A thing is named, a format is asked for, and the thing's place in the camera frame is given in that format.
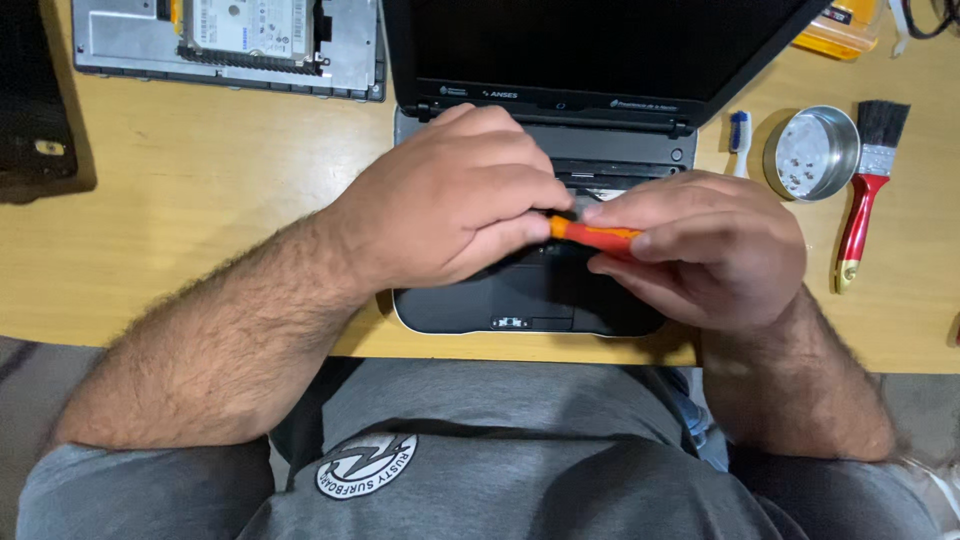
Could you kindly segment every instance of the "laptop bezel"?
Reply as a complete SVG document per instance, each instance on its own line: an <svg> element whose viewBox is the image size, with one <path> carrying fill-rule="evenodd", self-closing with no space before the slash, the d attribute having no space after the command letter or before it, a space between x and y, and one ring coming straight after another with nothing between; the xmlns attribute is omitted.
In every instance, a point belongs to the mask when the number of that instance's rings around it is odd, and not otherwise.
<svg viewBox="0 0 960 540"><path fill-rule="evenodd" d="M688 135L700 128L719 112L743 89L764 67L767 66L790 42L798 36L817 15L829 4L830 0L808 0L796 10L779 30L774 32L748 60L727 81L725 85L707 102L691 100L661 99L629 94L609 94L583 92L553 88L535 88L529 86L499 86L459 81L425 80L416 75L416 58L413 45L413 31L410 17L411 0L383 0L384 27L394 78L396 102L409 116L423 115L424 106L430 115L435 116L443 110L470 102L477 105L500 105L519 120L546 124L565 124L580 126L598 126L618 129L638 129L644 131L682 132L675 135ZM450 86L463 88L466 97L435 95L423 92L423 86ZM536 104L519 103L499 99L485 99L482 89L500 88L510 91L533 92L538 96L549 96ZM676 108L671 111L625 110L611 107L613 100L628 103L641 103L653 107L666 106ZM557 105L565 102L590 102L596 104L583 110L558 110Z"/></svg>

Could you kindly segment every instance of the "red screwdriver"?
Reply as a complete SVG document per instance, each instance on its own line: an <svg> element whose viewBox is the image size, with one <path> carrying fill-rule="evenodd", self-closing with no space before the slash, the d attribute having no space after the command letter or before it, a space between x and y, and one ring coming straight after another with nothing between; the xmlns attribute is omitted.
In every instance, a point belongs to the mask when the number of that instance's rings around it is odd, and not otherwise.
<svg viewBox="0 0 960 540"><path fill-rule="evenodd" d="M616 258L631 260L630 241L643 234L636 229L598 229L588 227L554 215L550 217L550 236L559 240L572 240L578 244L596 248Z"/></svg>

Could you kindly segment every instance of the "laptop screen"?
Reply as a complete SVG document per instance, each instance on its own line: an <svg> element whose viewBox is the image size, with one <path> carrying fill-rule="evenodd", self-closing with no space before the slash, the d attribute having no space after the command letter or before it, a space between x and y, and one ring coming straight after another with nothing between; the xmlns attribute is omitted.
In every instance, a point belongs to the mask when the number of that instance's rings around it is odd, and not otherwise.
<svg viewBox="0 0 960 540"><path fill-rule="evenodd" d="M413 0L417 77L709 101L806 0Z"/></svg>

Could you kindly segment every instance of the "gray shirt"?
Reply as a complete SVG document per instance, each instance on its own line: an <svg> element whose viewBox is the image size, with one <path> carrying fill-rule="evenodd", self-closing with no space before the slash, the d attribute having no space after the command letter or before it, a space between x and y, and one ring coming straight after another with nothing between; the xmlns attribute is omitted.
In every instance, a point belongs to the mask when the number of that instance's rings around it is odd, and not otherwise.
<svg viewBox="0 0 960 540"><path fill-rule="evenodd" d="M883 466L734 452L718 472L682 450L670 406L614 366L368 359L285 492L265 440L63 446L31 473L17 537L937 536Z"/></svg>

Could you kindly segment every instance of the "black bristles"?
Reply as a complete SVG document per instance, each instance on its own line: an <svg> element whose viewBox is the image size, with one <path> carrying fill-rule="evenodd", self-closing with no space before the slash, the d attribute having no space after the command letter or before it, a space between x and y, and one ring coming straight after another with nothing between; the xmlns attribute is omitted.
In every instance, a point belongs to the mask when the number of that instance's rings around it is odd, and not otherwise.
<svg viewBox="0 0 960 540"><path fill-rule="evenodd" d="M909 105L892 101L861 101L856 112L856 130L860 132L860 142L897 148Z"/></svg>

